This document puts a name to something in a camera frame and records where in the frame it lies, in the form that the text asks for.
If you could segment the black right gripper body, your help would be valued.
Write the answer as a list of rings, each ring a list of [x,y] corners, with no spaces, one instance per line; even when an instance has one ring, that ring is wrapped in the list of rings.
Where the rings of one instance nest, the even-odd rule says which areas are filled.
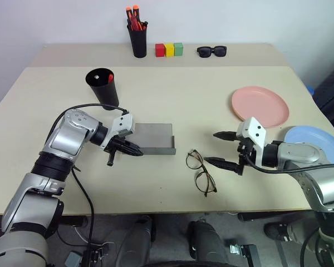
[[[250,138],[244,138],[240,141],[237,151],[239,152],[239,162],[238,162],[238,175],[243,175],[243,170],[245,166],[249,166],[247,161],[248,157],[251,157],[253,152],[253,141]]]

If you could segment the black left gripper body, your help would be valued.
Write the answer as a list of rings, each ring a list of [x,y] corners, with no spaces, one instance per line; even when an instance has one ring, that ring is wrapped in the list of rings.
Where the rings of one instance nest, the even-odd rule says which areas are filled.
[[[107,161],[107,166],[113,166],[115,154],[118,149],[121,148],[122,142],[126,140],[125,137],[120,137],[119,135],[113,136],[108,142],[107,146],[104,148],[104,151],[109,154],[109,158]]]

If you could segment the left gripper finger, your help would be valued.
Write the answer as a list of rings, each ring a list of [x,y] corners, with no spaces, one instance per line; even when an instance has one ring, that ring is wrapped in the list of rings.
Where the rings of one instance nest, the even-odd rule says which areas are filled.
[[[121,145],[121,151],[122,152],[140,152],[140,148],[138,145],[124,140]]]
[[[130,148],[130,147],[123,147],[118,149],[123,154],[127,154],[130,156],[142,156],[143,153],[139,149]]]

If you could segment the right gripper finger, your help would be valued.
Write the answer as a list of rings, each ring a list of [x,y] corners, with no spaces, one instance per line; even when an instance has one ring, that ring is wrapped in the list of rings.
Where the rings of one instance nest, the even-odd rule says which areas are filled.
[[[220,157],[205,157],[204,160],[219,169],[233,171],[236,174],[240,174],[240,165],[235,162],[226,161]]]
[[[235,141],[237,139],[237,133],[234,131],[221,131],[214,133],[213,136],[225,141]]]

